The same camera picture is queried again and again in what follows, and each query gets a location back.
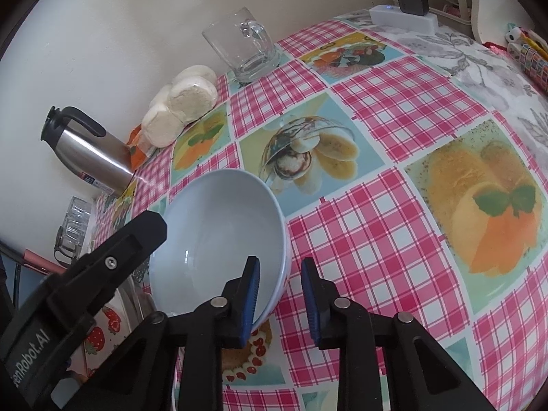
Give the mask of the white cutout shelf unit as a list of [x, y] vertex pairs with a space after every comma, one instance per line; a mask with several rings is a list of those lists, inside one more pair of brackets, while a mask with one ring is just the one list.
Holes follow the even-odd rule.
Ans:
[[535, 23], [518, 0], [456, 0], [458, 14], [440, 15], [455, 30], [471, 35], [478, 43], [504, 45], [505, 34], [514, 27], [533, 29]]

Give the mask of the checkered fruit tablecloth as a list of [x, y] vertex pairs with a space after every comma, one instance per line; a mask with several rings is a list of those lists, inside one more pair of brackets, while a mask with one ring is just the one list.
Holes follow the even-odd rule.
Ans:
[[498, 410], [525, 409], [547, 377], [547, 169], [498, 110], [394, 41], [338, 17], [279, 46], [279, 69], [246, 86], [222, 76], [217, 109], [121, 199], [98, 199], [92, 241], [163, 211], [208, 171], [259, 174], [288, 122], [343, 125], [352, 142], [310, 143], [317, 163], [288, 159], [273, 184], [291, 275], [274, 314], [227, 356], [227, 409], [334, 409], [338, 356], [308, 334], [307, 256], [370, 311], [412, 313]]

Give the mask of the colourful snack package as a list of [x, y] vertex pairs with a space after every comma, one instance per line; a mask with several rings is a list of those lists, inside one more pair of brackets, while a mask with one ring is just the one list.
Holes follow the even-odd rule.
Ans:
[[534, 31], [518, 26], [511, 28], [505, 34], [505, 39], [507, 53], [518, 62], [520, 69], [547, 93], [547, 42]]

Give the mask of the stainless steel round pan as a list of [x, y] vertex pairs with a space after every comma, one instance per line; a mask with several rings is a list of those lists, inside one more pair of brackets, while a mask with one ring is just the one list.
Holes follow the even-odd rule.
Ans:
[[144, 292], [130, 277], [124, 280], [117, 292], [120, 294], [131, 330], [134, 330], [145, 318], [156, 311], [150, 293]]

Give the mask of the clear glass mug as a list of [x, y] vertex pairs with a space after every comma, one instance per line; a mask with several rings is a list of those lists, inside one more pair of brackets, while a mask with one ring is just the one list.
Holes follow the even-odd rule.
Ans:
[[281, 54], [265, 26], [247, 8], [212, 23], [202, 36], [243, 85], [266, 76], [281, 62]]

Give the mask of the bag of white buns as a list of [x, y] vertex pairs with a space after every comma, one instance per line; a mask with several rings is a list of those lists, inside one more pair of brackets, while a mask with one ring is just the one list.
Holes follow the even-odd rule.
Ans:
[[154, 148], [172, 144], [186, 126], [201, 119], [218, 101], [217, 76], [205, 65], [186, 68], [150, 102], [141, 131]]

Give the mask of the white power strip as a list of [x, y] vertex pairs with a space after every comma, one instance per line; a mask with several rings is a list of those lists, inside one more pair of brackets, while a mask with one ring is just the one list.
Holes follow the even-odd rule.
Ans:
[[438, 30], [437, 16], [426, 13], [424, 16], [402, 12], [396, 5], [376, 5], [369, 9], [372, 23], [389, 26], [419, 34], [433, 35]]

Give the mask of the upturned drinking glass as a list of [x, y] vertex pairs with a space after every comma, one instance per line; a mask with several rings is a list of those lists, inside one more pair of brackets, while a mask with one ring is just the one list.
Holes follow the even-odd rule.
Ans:
[[80, 250], [85, 242], [86, 231], [87, 229], [85, 232], [82, 232], [82, 230], [70, 224], [66, 216], [62, 225], [62, 247], [73, 252]]
[[90, 202], [77, 197], [72, 197], [67, 209], [69, 223], [82, 232], [85, 232], [90, 222], [95, 219], [95, 213], [95, 207]]

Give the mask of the pink chair back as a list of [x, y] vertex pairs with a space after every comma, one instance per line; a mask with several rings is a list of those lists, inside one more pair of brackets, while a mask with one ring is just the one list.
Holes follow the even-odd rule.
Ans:
[[47, 260], [46, 258], [43, 258], [39, 254], [28, 249], [25, 250], [23, 259], [25, 260], [25, 263], [29, 264], [31, 267], [44, 270], [50, 274], [62, 274], [66, 270], [66, 268], [62, 265], [52, 263], [50, 260]]

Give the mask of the stainless steel thermos jug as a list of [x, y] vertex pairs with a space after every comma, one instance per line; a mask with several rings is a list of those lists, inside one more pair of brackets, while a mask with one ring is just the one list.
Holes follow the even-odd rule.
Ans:
[[111, 195], [121, 196], [134, 177], [128, 146], [75, 107], [51, 108], [41, 140], [73, 174]]

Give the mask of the orange snack packet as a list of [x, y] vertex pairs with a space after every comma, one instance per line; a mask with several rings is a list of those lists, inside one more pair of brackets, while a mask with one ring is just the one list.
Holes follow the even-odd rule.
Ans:
[[137, 171], [155, 152], [149, 139], [146, 138], [142, 127], [138, 124], [130, 133], [126, 142], [130, 155], [130, 168], [132, 172]]

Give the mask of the light blue bowl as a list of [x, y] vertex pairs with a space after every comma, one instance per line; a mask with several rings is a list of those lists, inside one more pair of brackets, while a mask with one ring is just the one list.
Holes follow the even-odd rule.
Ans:
[[238, 169], [211, 171], [186, 185], [166, 207], [166, 241], [150, 256], [150, 289], [157, 310], [193, 311], [260, 263], [253, 326], [264, 323], [285, 289], [291, 251], [277, 199], [257, 176]]

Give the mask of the red patterned white bowl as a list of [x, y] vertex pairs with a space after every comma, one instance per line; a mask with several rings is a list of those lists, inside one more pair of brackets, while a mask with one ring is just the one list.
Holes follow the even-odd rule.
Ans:
[[95, 324], [71, 357], [69, 372], [84, 383], [131, 332], [121, 296], [116, 293], [95, 316]]

